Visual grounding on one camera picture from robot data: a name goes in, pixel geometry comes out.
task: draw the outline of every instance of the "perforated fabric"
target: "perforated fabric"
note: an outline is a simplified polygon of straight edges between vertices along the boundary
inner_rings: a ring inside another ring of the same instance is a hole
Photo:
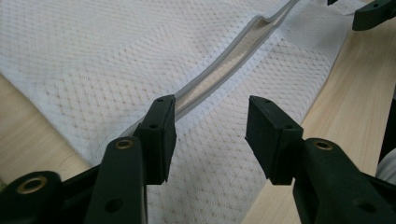
[[[327,0],[316,0],[315,1],[320,6],[327,6]],[[329,10],[340,15],[353,15],[353,13],[361,7],[364,7],[367,3],[363,1],[349,1],[349,0],[338,0],[331,6]]]
[[[375,177],[396,185],[396,148],[378,164]]]
[[[244,139],[249,95],[271,99],[301,123],[350,23],[302,1],[228,81],[177,122],[169,182],[148,186],[149,221],[240,223],[265,182]]]
[[[2,1],[0,72],[91,164],[287,0]]]
[[[152,100],[198,76],[254,16],[270,17],[286,3],[236,2],[1,2],[1,73],[96,164]],[[242,220],[265,182],[244,140],[248,96],[303,120],[351,22],[331,10],[299,3],[231,79],[177,122],[169,182],[148,187],[150,223]]]

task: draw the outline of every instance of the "table surface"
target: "table surface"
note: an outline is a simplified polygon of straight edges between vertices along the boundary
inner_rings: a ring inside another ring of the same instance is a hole
[[[396,20],[350,31],[332,72],[304,122],[304,138],[337,143],[374,175],[396,83]],[[0,178],[9,183],[51,170],[65,180],[89,168],[38,110],[0,76]],[[299,223],[291,187],[269,181],[244,223]]]

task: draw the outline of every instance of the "black plastic bracket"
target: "black plastic bracket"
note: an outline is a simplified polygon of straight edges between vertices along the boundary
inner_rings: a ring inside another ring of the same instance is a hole
[[[290,185],[303,128],[272,101],[250,96],[246,139],[267,178]]]
[[[355,12],[352,30],[369,30],[396,16],[396,0],[375,0]]]
[[[18,178],[0,194],[0,223],[147,223],[147,184],[167,180],[176,145],[173,95],[153,102],[134,136],[107,145],[102,163],[64,182]]]
[[[277,105],[250,96],[247,142],[267,178],[289,185],[303,224],[394,223],[396,187],[362,174],[335,143],[302,139]]]

